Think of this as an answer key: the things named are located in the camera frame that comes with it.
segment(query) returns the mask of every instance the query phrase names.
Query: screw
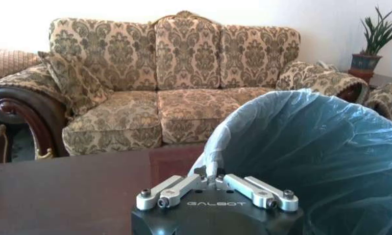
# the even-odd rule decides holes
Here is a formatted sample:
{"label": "screw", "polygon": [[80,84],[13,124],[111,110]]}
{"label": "screw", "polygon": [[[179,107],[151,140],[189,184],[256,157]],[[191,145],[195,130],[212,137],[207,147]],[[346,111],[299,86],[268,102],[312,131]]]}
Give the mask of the screw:
{"label": "screw", "polygon": [[151,195],[151,189],[149,188],[145,188],[143,191],[141,191],[141,197],[149,197]]}
{"label": "screw", "polygon": [[159,199],[157,204],[159,204],[159,207],[160,207],[160,208],[167,208],[167,207],[168,207],[168,204],[169,204],[168,199],[167,199],[165,197],[161,197],[161,198]]}
{"label": "screw", "polygon": [[266,209],[275,209],[278,206],[276,199],[268,198],[266,201]]}
{"label": "screw", "polygon": [[287,199],[292,199],[294,198],[294,191],[292,190],[288,190],[288,189],[286,189],[284,191],[283,191],[283,197],[284,198],[287,198]]}

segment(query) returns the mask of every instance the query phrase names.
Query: throw pillow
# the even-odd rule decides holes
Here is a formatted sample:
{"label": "throw pillow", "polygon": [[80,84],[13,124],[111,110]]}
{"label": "throw pillow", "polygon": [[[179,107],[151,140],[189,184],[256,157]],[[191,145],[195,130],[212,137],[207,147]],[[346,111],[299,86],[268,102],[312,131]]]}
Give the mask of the throw pillow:
{"label": "throw pillow", "polygon": [[20,50],[0,49],[0,78],[40,64],[36,54]]}
{"label": "throw pillow", "polygon": [[72,57],[69,60],[56,53],[37,53],[51,76],[60,87],[63,95],[69,100],[75,115],[83,115],[101,104],[112,94],[83,63]]}

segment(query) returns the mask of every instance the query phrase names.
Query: green leaves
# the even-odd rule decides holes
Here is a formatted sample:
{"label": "green leaves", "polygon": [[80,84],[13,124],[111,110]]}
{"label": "green leaves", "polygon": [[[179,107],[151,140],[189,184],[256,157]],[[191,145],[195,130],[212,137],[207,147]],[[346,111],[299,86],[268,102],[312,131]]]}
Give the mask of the green leaves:
{"label": "green leaves", "polygon": [[392,11],[383,16],[379,7],[375,7],[378,12],[378,23],[374,24],[370,17],[362,20],[364,26],[364,37],[367,41],[367,48],[362,54],[376,55],[382,47],[392,40],[392,21],[387,21],[387,17],[391,15]]}

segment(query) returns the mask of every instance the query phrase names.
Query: floor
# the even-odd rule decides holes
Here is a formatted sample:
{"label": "floor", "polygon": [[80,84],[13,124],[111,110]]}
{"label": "floor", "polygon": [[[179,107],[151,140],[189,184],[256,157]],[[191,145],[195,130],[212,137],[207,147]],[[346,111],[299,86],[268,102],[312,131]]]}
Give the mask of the floor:
{"label": "floor", "polygon": [[13,162],[35,160],[33,138],[28,126],[16,134],[12,147]]}

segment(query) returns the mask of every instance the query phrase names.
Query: potted plant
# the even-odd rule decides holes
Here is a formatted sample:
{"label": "potted plant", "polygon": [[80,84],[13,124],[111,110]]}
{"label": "potted plant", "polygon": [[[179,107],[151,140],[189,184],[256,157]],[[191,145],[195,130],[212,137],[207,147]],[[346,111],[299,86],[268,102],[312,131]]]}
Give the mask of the potted plant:
{"label": "potted plant", "polygon": [[391,15],[392,11],[383,16],[376,8],[378,12],[378,23],[374,23],[370,17],[362,20],[364,26],[364,37],[367,41],[366,50],[362,49],[359,54],[354,54],[352,65],[348,73],[356,77],[360,77],[363,80],[370,82],[371,77],[374,76],[374,70],[379,59],[382,58],[378,55],[379,50],[384,47],[388,41],[392,40],[392,21],[387,20],[387,17]]}

